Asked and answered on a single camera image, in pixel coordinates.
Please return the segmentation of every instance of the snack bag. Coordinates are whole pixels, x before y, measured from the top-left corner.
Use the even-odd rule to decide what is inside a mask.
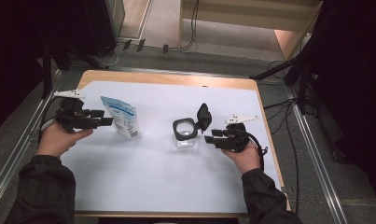
[[[114,125],[118,133],[127,138],[139,135],[138,118],[135,107],[123,101],[101,96],[103,105],[114,119]]]

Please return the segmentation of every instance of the aluminum rail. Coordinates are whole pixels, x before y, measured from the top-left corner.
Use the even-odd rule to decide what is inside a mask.
[[[36,111],[33,114],[33,117],[30,119],[27,127],[24,129],[24,132],[22,133],[19,141],[13,148],[12,152],[9,155],[9,158],[7,159],[7,162],[0,172],[0,200],[5,190],[7,189],[8,183],[19,167],[19,164],[30,144],[30,133],[39,125],[39,121],[44,112],[45,106],[58,87],[61,76],[62,72],[60,70],[57,70],[53,77],[54,88],[49,93],[48,97],[39,103]]]
[[[291,88],[286,88],[290,98],[297,97],[296,93]],[[321,184],[322,190],[324,191],[325,198],[327,199],[327,204],[329,206],[330,213],[332,214],[335,223],[347,224],[348,221],[342,209],[341,201],[333,186],[332,181],[330,180],[327,168],[324,162],[322,161],[321,155],[313,139],[313,135],[307,122],[307,119],[304,115],[301,115],[297,106],[294,106],[293,110],[296,115],[296,119],[298,120],[301,133],[303,134],[304,141],[306,142],[310,157],[313,161],[313,167],[316,171],[316,174],[318,175],[318,179]]]

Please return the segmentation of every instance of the white bracket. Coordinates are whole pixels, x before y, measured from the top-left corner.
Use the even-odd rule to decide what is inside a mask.
[[[55,96],[62,96],[62,97],[68,97],[68,98],[78,98],[78,99],[84,99],[85,95],[83,93],[80,93],[78,89],[74,91],[55,91]]]
[[[259,119],[259,116],[237,116],[233,115],[231,118],[225,121],[226,124],[236,124],[236,123],[243,123],[249,120]]]

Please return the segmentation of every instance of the dark sleeve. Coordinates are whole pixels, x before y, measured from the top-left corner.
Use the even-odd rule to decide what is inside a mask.
[[[260,169],[246,172],[242,180],[250,224],[301,223],[295,213],[286,210],[286,196]]]
[[[52,156],[34,156],[19,173],[19,185],[5,223],[73,223],[75,178]]]

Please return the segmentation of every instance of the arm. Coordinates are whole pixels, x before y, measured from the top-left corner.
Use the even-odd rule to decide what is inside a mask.
[[[75,178],[61,155],[92,130],[67,133],[57,123],[43,133],[36,156],[19,172],[16,200],[5,223],[73,223]]]
[[[258,149],[249,143],[240,153],[222,150],[243,174],[243,187],[249,223],[301,223],[286,210],[286,196],[274,181],[260,170]]]

